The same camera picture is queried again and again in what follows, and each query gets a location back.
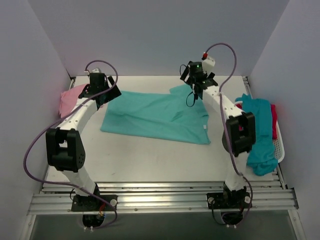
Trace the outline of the mint green t-shirt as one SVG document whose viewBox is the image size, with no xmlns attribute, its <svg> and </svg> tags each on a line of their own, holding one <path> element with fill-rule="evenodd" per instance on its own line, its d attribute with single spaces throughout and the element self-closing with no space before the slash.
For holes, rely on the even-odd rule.
<svg viewBox="0 0 320 240">
<path fill-rule="evenodd" d="M 166 94 L 123 91 L 108 103 L 100 130 L 208 145 L 208 120 L 203 102 L 193 100 L 189 86 L 179 85 Z"/>
</svg>

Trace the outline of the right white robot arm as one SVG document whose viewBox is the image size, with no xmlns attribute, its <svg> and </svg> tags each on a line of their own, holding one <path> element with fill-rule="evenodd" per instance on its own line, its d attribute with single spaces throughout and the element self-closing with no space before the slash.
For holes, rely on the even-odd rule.
<svg viewBox="0 0 320 240">
<path fill-rule="evenodd" d="M 256 142 L 255 117 L 237 107 L 222 93 L 221 86 L 214 80 L 215 74 L 211 72 L 214 65 L 215 61 L 211 59 L 189 61 L 180 79 L 190 86 L 194 101 L 201 99 L 221 114 L 222 144 L 231 156 L 224 181 L 228 190 L 222 193 L 222 200 L 225 205 L 232 207 L 240 201 L 238 191 L 246 185 L 244 176 L 248 153 Z"/>
</svg>

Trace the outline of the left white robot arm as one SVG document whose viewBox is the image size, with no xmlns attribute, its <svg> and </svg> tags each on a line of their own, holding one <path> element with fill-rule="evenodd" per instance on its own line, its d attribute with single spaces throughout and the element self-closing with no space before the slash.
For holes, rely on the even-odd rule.
<svg viewBox="0 0 320 240">
<path fill-rule="evenodd" d="M 81 133 L 99 108 L 119 97 L 121 92 L 113 77 L 105 73 L 92 72 L 88 79 L 88 84 L 71 91 L 78 95 L 68 107 L 70 112 L 63 111 L 63 121 L 46 131 L 45 140 L 48 164 L 67 177 L 76 194 L 83 196 L 82 202 L 88 209 L 95 210 L 100 206 L 101 197 L 84 167 L 86 152 Z"/>
</svg>

